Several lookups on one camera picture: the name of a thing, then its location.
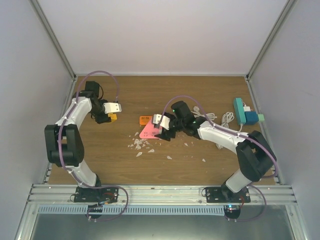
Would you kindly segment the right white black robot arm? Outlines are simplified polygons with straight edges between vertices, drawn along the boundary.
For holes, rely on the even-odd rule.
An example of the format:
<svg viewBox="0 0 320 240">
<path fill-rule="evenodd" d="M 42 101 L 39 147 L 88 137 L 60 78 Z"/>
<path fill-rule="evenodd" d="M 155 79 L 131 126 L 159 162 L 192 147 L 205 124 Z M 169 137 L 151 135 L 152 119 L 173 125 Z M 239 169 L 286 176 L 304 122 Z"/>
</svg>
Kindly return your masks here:
<svg viewBox="0 0 320 240">
<path fill-rule="evenodd" d="M 152 117 L 154 127 L 161 128 L 157 138 L 170 141 L 177 132 L 183 132 L 236 154 L 239 169 L 219 188 L 226 202 L 234 202 L 245 187 L 266 177 L 271 167 L 278 167 L 275 154 L 259 131 L 235 131 L 214 123 L 206 114 L 195 116 L 184 101 L 175 102 L 171 110 L 172 113 L 164 111 Z"/>
</svg>

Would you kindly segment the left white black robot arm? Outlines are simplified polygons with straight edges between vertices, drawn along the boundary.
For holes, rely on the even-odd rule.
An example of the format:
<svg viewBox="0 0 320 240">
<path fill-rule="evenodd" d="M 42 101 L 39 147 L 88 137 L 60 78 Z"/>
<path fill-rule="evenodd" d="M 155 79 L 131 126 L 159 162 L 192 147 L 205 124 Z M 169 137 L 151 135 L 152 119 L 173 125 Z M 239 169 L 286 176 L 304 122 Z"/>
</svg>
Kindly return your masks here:
<svg viewBox="0 0 320 240">
<path fill-rule="evenodd" d="M 84 90 L 74 94 L 69 108 L 55 124 L 44 129 L 48 161 L 65 169 L 81 188 L 87 188 L 86 197 L 98 202 L 103 197 L 101 181 L 86 161 L 85 148 L 80 135 L 80 126 L 85 117 L 90 117 L 97 124 L 111 123 L 112 118 L 105 112 L 108 101 L 100 95 L 102 87 L 96 81 L 88 81 Z"/>
</svg>

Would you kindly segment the yellow cube adapter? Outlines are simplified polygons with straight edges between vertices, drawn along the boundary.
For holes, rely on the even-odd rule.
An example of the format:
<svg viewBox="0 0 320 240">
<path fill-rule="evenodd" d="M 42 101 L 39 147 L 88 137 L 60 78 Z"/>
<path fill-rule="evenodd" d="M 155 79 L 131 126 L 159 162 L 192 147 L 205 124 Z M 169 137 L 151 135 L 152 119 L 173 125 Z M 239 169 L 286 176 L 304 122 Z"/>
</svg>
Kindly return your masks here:
<svg viewBox="0 0 320 240">
<path fill-rule="evenodd" d="M 110 123 L 113 123 L 117 120 L 117 115 L 115 113 L 108 113 L 107 116 L 110 118 Z"/>
</svg>

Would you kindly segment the orange power strip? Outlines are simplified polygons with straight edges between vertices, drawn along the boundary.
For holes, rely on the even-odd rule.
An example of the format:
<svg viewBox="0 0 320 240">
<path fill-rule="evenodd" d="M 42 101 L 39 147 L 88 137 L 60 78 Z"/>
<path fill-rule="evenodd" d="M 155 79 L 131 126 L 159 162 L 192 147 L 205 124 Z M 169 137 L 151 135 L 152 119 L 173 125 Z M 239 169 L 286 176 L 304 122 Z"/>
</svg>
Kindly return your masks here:
<svg viewBox="0 0 320 240">
<path fill-rule="evenodd" d="M 141 126 L 145 126 L 145 125 L 148 124 L 148 122 L 149 122 L 150 120 L 152 120 L 152 116 L 151 116 L 151 115 L 141 115 L 141 116 L 139 117 L 139 124 L 140 124 Z"/>
</svg>

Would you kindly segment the pink triangular socket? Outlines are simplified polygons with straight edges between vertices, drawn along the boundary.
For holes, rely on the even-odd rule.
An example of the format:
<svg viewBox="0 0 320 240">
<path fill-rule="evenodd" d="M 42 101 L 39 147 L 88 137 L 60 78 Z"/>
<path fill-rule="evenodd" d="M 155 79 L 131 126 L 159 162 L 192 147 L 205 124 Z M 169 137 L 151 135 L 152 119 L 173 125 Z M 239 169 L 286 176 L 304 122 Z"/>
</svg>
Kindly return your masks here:
<svg viewBox="0 0 320 240">
<path fill-rule="evenodd" d="M 156 135 L 159 135 L 162 133 L 162 127 L 156 128 L 154 124 L 152 123 L 152 120 L 150 120 L 143 128 L 141 133 L 139 134 L 139 137 L 141 139 L 158 139 Z"/>
</svg>

